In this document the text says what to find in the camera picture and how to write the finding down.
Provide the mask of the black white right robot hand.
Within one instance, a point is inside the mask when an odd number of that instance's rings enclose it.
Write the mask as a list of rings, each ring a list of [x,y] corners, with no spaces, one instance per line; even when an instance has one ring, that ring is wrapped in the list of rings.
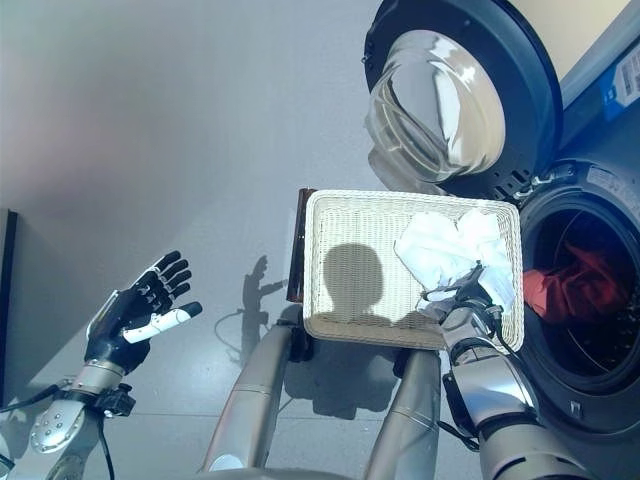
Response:
[[[466,275],[456,280],[451,286],[424,292],[422,299],[429,302],[453,300],[454,302],[479,301],[483,305],[491,304],[491,297],[480,285],[479,279],[485,268],[480,261],[476,262]]]

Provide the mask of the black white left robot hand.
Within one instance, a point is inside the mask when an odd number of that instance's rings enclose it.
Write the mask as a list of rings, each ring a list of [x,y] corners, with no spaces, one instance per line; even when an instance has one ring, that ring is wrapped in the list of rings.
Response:
[[[125,374],[134,371],[150,351],[150,339],[202,312],[195,301],[178,306],[190,290],[188,261],[171,251],[146,268],[132,284],[116,290],[90,320],[84,360],[106,361]]]

